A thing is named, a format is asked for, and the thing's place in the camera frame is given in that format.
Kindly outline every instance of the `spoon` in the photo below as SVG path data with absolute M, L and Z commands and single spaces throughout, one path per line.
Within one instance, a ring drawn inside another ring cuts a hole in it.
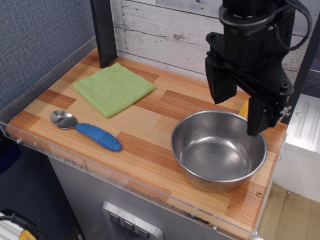
M 109 132 L 99 127 L 92 126 L 88 123 L 78 123 L 77 119 L 66 111 L 56 110 L 50 115 L 51 121 L 60 129 L 73 129 L 87 135 L 95 140 L 98 144 L 111 151 L 118 152 L 121 150 L 119 141 Z

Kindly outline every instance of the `wood grain surface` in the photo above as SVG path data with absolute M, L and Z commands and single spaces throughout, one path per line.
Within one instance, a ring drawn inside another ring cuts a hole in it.
M 248 95 L 243 92 L 215 105 L 205 81 L 193 79 L 118 57 L 129 70 L 154 84 L 155 89 L 122 112 L 105 118 L 87 103 L 72 83 L 100 70 L 95 49 L 7 127 L 13 138 L 39 151 L 141 196 L 151 196 L 200 224 L 217 226 L 221 233 L 248 239 L 255 231 L 267 188 L 287 126 L 278 123 L 263 132 L 268 146 L 263 167 L 241 188 L 209 193 L 191 185 L 180 173 L 171 152 L 175 125 L 197 111 L 218 109 L 238 113 Z M 100 127 L 118 138 L 123 150 L 111 152 L 75 129 L 59 129 L 50 121 L 55 110 L 72 113 L 80 123 Z
M 316 240 L 320 236 L 320 202 L 272 185 L 259 236 L 265 240 Z

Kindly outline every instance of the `white appliance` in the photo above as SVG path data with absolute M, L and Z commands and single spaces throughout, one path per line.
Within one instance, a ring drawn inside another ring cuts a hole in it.
M 276 185 L 320 202 L 320 99 L 301 94 L 287 128 Z

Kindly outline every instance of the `control panel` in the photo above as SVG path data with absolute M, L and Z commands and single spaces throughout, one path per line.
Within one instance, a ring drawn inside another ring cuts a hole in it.
M 104 218 L 107 222 L 113 222 L 138 234 L 148 240 L 163 240 L 164 233 L 157 226 L 137 217 L 136 215 L 105 201 L 102 207 Z

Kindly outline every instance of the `screw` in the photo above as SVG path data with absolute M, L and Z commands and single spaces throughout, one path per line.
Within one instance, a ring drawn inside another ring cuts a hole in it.
M 264 194 L 263 194 L 263 192 L 258 191 L 258 192 L 256 193 L 256 196 L 257 196 L 258 198 L 262 198 L 262 197 L 264 196 Z
M 289 85 L 287 83 L 282 83 L 280 87 L 280 91 L 287 91 L 289 88 Z
M 217 228 L 216 226 L 213 226 L 213 227 L 211 228 L 211 231 L 215 233 L 216 231 L 218 231 L 218 228 Z

